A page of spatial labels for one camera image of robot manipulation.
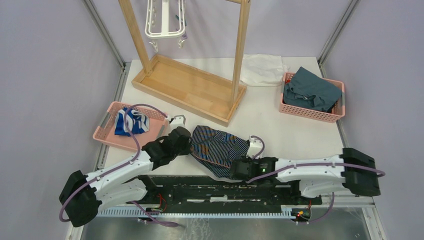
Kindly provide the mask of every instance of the plastic basket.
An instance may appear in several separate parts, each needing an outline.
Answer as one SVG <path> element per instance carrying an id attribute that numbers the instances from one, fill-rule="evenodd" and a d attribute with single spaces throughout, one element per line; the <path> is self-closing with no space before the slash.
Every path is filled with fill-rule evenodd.
<path id="1" fill-rule="evenodd" d="M 115 118 L 118 115 L 118 111 L 124 107 L 128 108 L 130 106 L 131 104 L 126 104 L 119 101 L 112 102 L 107 109 L 109 119 L 104 124 L 104 127 L 97 127 L 93 134 L 93 138 L 112 147 L 132 152 L 137 151 L 136 143 L 132 137 L 115 135 Z M 135 134 L 135 138 L 137 138 L 140 147 L 146 145 L 148 142 L 156 140 L 165 134 L 168 121 L 164 116 L 162 116 L 159 112 L 149 108 L 135 107 L 134 109 L 147 115 L 150 119 L 149 131 L 141 134 Z"/>
<path id="2" fill-rule="evenodd" d="M 292 80 L 294 75 L 295 73 L 293 72 L 284 73 L 284 76 L 283 76 L 284 84 L 281 87 L 281 98 L 279 100 L 279 103 L 280 103 L 279 111 L 281 113 L 291 114 L 291 115 L 305 117 L 309 119 L 315 119 L 315 120 L 323 121 L 327 123 L 335 123 L 337 120 L 345 116 L 345 85 L 341 81 L 323 78 L 324 80 L 334 84 L 336 87 L 338 87 L 341 90 L 341 97 L 335 103 L 335 106 L 332 108 L 331 113 L 311 110 L 311 109 L 298 107 L 298 106 L 292 106 L 292 105 L 283 103 L 284 85 L 289 83 Z"/>

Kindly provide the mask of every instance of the black and white striped fabric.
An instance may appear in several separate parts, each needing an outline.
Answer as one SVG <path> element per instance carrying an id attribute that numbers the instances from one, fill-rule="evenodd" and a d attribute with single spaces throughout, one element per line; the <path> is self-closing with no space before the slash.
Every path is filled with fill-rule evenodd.
<path id="1" fill-rule="evenodd" d="M 231 180 L 231 164 L 248 149 L 249 141 L 208 126 L 196 126 L 191 137 L 191 155 L 218 178 Z"/>

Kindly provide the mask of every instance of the gray floor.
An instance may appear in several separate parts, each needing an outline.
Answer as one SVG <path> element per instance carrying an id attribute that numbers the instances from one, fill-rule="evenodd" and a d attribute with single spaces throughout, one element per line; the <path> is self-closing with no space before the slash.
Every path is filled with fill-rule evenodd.
<path id="1" fill-rule="evenodd" d="M 312 218 L 326 209 L 313 208 Z M 82 240 L 369 240 L 361 208 L 336 208 L 324 220 L 296 226 L 286 219 L 166 218 L 176 228 L 144 225 L 134 218 L 97 217 Z"/>

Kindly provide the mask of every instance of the wooden shelf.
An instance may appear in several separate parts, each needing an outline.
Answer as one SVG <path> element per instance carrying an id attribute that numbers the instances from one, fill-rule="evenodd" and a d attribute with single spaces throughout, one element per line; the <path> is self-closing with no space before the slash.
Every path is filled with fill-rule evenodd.
<path id="1" fill-rule="evenodd" d="M 228 79 L 158 54 L 150 65 L 152 74 L 140 71 L 132 81 L 135 88 L 226 127 L 246 92 L 239 84 L 231 104 L 233 83 Z"/>

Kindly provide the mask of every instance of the white table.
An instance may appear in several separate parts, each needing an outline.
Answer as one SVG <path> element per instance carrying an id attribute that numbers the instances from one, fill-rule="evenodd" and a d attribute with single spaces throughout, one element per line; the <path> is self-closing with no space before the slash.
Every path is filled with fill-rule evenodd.
<path id="1" fill-rule="evenodd" d="M 190 58 L 177 61 L 226 79 L 233 77 L 233 58 Z M 321 76 L 315 57 L 284 57 L 283 63 L 290 67 L 290 72 L 296 72 L 299 67 L 304 67 Z M 259 136 L 265 142 L 264 157 L 312 159 L 342 153 L 343 144 L 336 123 L 321 122 L 278 111 L 281 86 L 247 87 L 246 94 L 229 126 L 224 127 L 135 89 L 131 81 L 142 68 L 140 60 L 132 61 L 121 102 L 150 104 L 171 116 L 185 115 L 186 128 L 191 132 L 197 125 L 207 125 L 246 140 L 249 135 Z M 104 166 L 116 164 L 131 154 L 132 152 L 110 147 Z M 200 163 L 190 155 L 179 156 L 170 164 L 157 168 L 150 175 L 206 175 L 199 165 Z"/>

